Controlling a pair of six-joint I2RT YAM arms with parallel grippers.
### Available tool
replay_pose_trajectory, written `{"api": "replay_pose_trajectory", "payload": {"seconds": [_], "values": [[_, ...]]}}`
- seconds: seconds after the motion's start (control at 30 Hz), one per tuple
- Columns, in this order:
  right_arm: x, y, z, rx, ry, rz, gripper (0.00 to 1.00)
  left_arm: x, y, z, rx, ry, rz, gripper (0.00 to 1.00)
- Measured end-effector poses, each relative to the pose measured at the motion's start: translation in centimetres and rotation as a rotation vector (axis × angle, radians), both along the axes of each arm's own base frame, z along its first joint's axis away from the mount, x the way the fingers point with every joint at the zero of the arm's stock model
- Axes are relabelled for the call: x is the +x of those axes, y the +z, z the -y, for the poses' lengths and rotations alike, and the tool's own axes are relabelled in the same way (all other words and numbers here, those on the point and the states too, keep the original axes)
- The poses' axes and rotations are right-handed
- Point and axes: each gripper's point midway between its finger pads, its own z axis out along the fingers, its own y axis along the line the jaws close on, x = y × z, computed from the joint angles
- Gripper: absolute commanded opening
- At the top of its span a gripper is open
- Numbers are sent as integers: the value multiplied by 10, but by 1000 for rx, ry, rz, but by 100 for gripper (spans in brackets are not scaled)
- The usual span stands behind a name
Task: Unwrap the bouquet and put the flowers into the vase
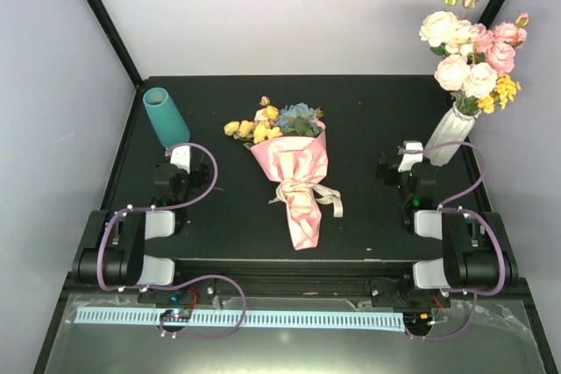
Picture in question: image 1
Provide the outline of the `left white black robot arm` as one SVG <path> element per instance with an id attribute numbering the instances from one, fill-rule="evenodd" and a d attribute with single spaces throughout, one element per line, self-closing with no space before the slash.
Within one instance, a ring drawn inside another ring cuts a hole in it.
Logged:
<path id="1" fill-rule="evenodd" d="M 174 273 L 173 260 L 147 255 L 145 242 L 179 233 L 187 222 L 187 210 L 169 207 L 187 201 L 192 191 L 209 182 L 209 166 L 205 163 L 194 170 L 172 163 L 156 166 L 151 210 L 122 215 L 110 228 L 102 261 L 105 285 L 157 286 L 167 302 L 182 301 L 188 293 L 187 280 Z"/>

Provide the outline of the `cream printed ribbon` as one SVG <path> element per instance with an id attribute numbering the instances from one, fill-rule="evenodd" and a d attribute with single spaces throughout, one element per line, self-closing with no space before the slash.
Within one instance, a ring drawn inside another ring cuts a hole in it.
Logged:
<path id="1" fill-rule="evenodd" d="M 342 218 L 344 216 L 344 205 L 339 191 L 321 184 L 294 179 L 284 179 L 275 189 L 275 197 L 268 203 L 272 204 L 282 201 L 288 204 L 289 194 L 300 194 L 304 193 L 306 190 L 312 191 L 311 196 L 317 203 L 321 205 L 331 205 L 335 218 Z"/>

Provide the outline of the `pink wrapping paper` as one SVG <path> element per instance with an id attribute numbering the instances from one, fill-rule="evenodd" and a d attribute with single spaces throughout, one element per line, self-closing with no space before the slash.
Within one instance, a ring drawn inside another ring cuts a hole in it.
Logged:
<path id="1" fill-rule="evenodd" d="M 317 247 L 322 212 L 313 186 L 328 172 L 326 136 L 279 137 L 251 148 L 266 177 L 278 184 L 275 200 L 285 204 L 295 250 Z"/>

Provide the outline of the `yellow and blue flower bunch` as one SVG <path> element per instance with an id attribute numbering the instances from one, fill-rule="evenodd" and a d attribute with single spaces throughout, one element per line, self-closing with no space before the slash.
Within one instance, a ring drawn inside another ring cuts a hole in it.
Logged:
<path id="1" fill-rule="evenodd" d="M 259 106 L 253 120 L 230 121 L 224 126 L 224 134 L 251 149 L 277 138 L 317 138 L 325 130 L 323 111 L 304 102 L 278 109 L 268 96 L 262 96 Z"/>

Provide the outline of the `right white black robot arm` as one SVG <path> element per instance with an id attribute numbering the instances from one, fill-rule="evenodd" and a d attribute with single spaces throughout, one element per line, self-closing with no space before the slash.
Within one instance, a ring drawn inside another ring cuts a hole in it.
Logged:
<path id="1" fill-rule="evenodd" d="M 430 289 L 484 295 L 516 285 L 518 265 L 501 215 L 459 208 L 443 211 L 434 195 L 437 173 L 422 155 L 399 164 L 383 155 L 378 159 L 376 177 L 398 190 L 403 228 L 441 246 L 439 258 L 413 264 L 413 276 L 398 285 L 401 301 L 417 307 L 429 298 Z"/>

